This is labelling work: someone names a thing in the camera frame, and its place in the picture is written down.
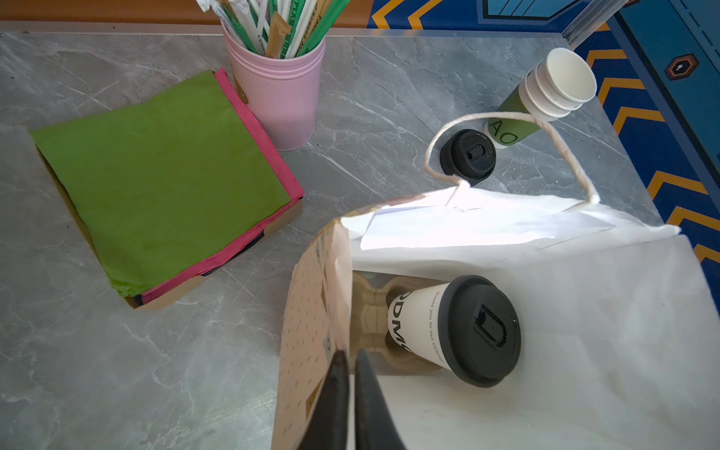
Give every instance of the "black lid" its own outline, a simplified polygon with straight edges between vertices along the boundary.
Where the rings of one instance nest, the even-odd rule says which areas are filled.
[[[495,146],[479,131],[460,130],[440,150],[440,166],[474,186],[495,170]]]
[[[455,375],[491,387],[513,370],[520,356],[520,323],[494,284],[477,275],[456,278],[439,308],[440,346]]]

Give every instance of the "pink bucket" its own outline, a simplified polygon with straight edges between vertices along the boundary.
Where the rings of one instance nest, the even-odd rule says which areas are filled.
[[[278,150],[302,147],[315,131],[325,40],[299,58],[273,59],[240,46],[222,28],[235,87]]]

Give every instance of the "table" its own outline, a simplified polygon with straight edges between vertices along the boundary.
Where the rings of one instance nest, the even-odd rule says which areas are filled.
[[[445,122],[491,111],[559,36],[329,37],[317,128],[283,158],[302,216],[162,312],[109,288],[27,128],[136,104],[225,68],[218,36],[0,37],[0,447],[269,448],[292,268],[333,218],[446,187],[421,168]],[[603,203],[661,222],[597,99],[555,122]],[[478,187],[582,197],[549,138]]]

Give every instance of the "white paper bag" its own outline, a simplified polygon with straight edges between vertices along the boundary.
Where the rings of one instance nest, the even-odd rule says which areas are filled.
[[[493,388],[470,386],[446,370],[379,377],[408,450],[720,448],[720,323],[687,238],[677,227],[649,227],[599,204],[551,125],[527,114],[492,114],[548,132],[588,198],[468,189],[438,174],[428,162],[441,134],[489,114],[446,125],[428,146],[425,167],[456,187],[342,217],[303,255],[316,265],[303,273],[317,275],[296,269],[293,276],[278,411],[304,402],[294,415],[276,414],[273,448],[291,449],[302,436],[331,356],[326,351],[316,366],[295,366],[306,357],[297,341],[307,337],[293,317],[308,303],[301,299],[313,298],[300,285],[325,289],[325,306],[303,311],[326,314],[327,327],[314,333],[347,349],[351,270],[446,281],[482,275],[510,298],[520,319],[520,359]]]

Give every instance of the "coffee cup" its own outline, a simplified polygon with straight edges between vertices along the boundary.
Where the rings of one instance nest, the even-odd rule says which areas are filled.
[[[482,276],[465,275],[396,297],[387,327],[396,344],[475,386],[495,386],[520,356],[515,308]]]

